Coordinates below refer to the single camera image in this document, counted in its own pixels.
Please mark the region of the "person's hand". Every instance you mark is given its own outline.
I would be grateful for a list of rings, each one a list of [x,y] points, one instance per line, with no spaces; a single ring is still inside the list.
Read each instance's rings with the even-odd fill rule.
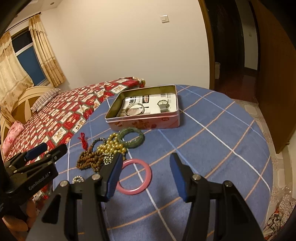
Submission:
[[[11,234],[19,241],[26,240],[27,231],[33,226],[37,218],[36,205],[32,199],[27,201],[26,214],[28,216],[26,221],[9,215],[2,218]]]

